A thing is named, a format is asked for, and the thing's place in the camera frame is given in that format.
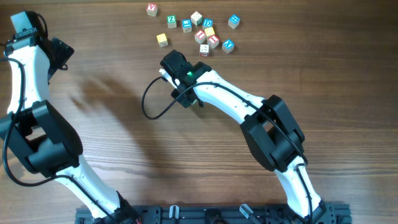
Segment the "yellow S wooden block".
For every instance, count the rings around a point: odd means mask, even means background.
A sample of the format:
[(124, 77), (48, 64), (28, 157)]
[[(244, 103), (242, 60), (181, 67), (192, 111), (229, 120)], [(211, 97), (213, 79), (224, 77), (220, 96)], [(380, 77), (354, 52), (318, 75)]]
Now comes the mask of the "yellow S wooden block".
[(165, 34), (157, 35), (157, 41), (160, 47), (168, 46), (168, 40)]

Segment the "plain animal wooden block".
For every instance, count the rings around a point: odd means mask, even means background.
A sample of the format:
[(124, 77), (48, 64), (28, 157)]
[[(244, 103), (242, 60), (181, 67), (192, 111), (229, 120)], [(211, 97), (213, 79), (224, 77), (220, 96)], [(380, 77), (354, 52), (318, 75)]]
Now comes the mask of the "plain animal wooden block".
[(203, 16), (198, 12), (195, 11), (192, 15), (191, 15), (191, 22), (192, 24), (194, 24), (195, 26), (199, 26), (200, 23), (203, 20)]

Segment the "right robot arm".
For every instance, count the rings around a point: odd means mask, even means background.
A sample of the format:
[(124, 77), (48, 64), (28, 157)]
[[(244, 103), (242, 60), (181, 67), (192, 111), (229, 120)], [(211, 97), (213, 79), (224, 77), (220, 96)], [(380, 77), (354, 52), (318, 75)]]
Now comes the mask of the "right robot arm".
[(315, 223), (322, 204), (306, 171), (305, 136), (285, 102), (278, 96), (263, 98), (224, 80), (209, 65), (192, 65), (173, 50), (160, 62), (160, 74), (175, 88), (172, 96), (184, 107), (209, 103), (233, 118), (260, 165), (275, 172), (290, 209), (304, 223)]

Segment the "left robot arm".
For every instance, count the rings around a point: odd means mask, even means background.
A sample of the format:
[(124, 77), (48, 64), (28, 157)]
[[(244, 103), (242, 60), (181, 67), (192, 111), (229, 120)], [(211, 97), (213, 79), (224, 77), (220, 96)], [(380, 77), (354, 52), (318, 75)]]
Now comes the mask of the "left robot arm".
[(49, 39), (45, 19), (34, 11), (14, 14), (11, 21), (16, 33), (1, 59), (12, 70), (11, 102), (1, 118), (6, 174), (23, 187), (63, 184), (88, 207), (92, 223), (139, 223), (128, 201), (87, 163), (78, 133), (49, 102), (49, 81), (57, 70), (67, 70), (74, 49)]

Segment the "red I wooden block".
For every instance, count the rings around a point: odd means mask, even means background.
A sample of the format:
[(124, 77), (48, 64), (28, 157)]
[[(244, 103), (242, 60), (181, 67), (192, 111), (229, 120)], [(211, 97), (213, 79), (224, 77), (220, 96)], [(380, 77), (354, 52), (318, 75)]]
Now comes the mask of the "red I wooden block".
[(194, 38), (196, 42), (198, 42), (199, 44), (203, 44), (206, 40), (206, 34), (203, 30), (199, 30), (195, 33)]

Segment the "blue L wooden block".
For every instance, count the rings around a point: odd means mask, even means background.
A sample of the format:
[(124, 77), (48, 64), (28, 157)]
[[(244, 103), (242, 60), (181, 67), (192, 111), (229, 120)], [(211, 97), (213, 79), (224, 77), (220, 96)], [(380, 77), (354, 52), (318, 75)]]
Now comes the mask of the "blue L wooden block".
[(192, 31), (192, 22), (190, 19), (182, 20), (182, 30), (183, 30), (183, 33)]

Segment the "green Z wooden block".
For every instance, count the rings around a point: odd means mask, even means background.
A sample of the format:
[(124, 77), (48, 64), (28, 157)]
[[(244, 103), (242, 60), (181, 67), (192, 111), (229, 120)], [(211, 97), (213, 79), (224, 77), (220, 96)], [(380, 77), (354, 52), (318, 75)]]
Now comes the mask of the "green Z wooden block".
[(168, 15), (167, 16), (167, 27), (169, 29), (177, 27), (177, 20), (175, 15)]

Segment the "red I block lower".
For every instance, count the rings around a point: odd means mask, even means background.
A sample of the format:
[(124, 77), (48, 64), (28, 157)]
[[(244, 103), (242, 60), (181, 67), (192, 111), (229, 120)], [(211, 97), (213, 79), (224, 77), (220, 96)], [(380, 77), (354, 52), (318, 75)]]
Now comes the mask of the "red I block lower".
[(207, 42), (210, 48), (214, 49), (217, 47), (220, 43), (219, 38), (216, 35), (211, 35), (209, 38), (207, 38)]

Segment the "yellow C wooden block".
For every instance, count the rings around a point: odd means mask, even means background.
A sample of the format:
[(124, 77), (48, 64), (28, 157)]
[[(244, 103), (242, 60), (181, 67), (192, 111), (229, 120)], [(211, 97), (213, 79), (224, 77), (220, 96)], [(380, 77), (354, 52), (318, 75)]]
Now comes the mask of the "yellow C wooden block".
[(207, 38), (211, 37), (212, 35), (215, 35), (214, 28), (212, 28), (212, 27), (208, 27), (208, 28), (204, 29), (204, 32), (205, 32)]

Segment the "blue D wooden block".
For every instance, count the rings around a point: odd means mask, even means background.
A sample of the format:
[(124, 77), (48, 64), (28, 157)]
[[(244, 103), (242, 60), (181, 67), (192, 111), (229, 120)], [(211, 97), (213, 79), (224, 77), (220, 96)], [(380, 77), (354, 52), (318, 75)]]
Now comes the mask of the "blue D wooden block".
[(202, 26), (203, 26), (203, 30), (213, 27), (213, 20), (209, 19), (209, 18), (204, 18)]

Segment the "blue X wooden block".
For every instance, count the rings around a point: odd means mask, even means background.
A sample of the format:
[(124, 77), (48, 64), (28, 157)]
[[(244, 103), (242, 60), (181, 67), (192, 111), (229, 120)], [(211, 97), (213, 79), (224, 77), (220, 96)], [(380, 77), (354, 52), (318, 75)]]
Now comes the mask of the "blue X wooden block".
[(226, 54), (229, 54), (234, 50), (234, 42), (231, 39), (227, 39), (223, 42), (222, 49)]

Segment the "red letter wooden block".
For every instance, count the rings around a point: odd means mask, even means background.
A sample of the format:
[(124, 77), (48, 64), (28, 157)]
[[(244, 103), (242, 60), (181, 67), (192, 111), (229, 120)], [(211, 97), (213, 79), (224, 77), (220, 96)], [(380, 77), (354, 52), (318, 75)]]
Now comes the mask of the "red letter wooden block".
[(147, 7), (146, 7), (146, 11), (147, 11), (147, 15), (148, 16), (155, 17), (157, 15), (157, 12), (158, 12), (158, 7), (154, 3), (149, 3), (147, 5)]

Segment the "blue H wooden block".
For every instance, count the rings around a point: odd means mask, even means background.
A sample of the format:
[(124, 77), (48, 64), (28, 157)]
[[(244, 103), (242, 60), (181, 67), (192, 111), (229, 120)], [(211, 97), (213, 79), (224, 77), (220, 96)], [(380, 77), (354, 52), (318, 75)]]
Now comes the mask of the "blue H wooden block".
[(235, 29), (238, 27), (239, 23), (240, 23), (240, 17), (238, 17), (237, 15), (233, 14), (229, 19), (228, 19), (228, 25), (230, 26), (230, 28)]

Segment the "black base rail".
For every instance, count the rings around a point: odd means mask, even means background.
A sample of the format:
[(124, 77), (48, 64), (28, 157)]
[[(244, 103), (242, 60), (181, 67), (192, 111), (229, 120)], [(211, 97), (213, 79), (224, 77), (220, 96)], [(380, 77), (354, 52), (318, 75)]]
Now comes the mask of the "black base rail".
[[(286, 204), (240, 207), (135, 206), (136, 223), (304, 223)], [(323, 202), (313, 212), (313, 223), (352, 224), (348, 204)]]

